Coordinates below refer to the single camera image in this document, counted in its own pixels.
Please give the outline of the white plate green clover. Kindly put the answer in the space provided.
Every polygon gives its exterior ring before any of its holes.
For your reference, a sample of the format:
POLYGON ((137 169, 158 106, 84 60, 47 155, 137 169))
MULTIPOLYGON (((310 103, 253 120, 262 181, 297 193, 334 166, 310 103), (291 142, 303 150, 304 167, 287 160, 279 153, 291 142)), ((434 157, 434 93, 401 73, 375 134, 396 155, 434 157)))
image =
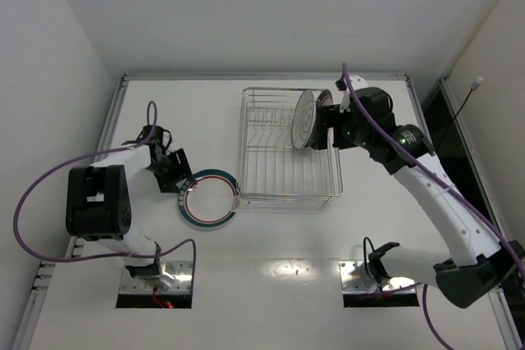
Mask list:
POLYGON ((311 145, 317 116, 316 100, 311 89, 304 90, 297 101, 292 120, 291 140, 295 149, 311 145))

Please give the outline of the red green rimmed plate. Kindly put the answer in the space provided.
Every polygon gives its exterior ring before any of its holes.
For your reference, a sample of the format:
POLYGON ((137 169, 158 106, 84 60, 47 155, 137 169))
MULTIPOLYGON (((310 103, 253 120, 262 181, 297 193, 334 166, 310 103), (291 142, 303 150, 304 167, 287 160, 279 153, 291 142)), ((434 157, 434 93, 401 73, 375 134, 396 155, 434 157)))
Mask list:
POLYGON ((201 170, 180 187, 177 206, 181 218, 200 230, 215 230, 231 222, 240 208, 236 179, 218 169, 201 170))
POLYGON ((329 107, 334 104, 333 96, 329 89, 322 90, 317 96, 316 108, 329 107))

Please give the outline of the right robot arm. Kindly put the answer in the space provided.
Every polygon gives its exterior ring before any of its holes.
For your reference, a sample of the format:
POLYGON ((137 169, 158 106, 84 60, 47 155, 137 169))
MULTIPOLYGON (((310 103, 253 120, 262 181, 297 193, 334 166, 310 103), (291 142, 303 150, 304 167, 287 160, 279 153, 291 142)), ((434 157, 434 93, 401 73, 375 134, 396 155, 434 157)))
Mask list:
POLYGON ((355 89, 348 75, 336 81, 344 94, 339 104, 331 92, 303 93, 304 119, 296 122, 306 146, 325 150, 328 134, 339 150, 362 148, 418 202, 443 238, 446 254, 414 251, 389 242, 364 253, 363 270, 382 285, 403 276, 430 285, 453 305, 471 306, 523 272, 524 248, 507 240, 447 179, 434 147, 416 125, 397 125, 391 96, 378 87, 355 89))

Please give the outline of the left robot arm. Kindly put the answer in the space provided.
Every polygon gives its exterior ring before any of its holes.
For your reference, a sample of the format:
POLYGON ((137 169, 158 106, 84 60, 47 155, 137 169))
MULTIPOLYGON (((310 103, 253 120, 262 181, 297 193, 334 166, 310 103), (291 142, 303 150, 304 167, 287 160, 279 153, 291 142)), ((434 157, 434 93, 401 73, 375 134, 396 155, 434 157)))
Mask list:
POLYGON ((176 282, 171 264, 160 258, 160 245, 132 224, 128 183, 143 170, 153 174, 160 193, 178 194, 193 180, 185 151, 170 149, 171 132, 146 125, 136 140, 90 166, 69 171, 66 229, 86 242, 117 254, 130 277, 153 289, 176 282))

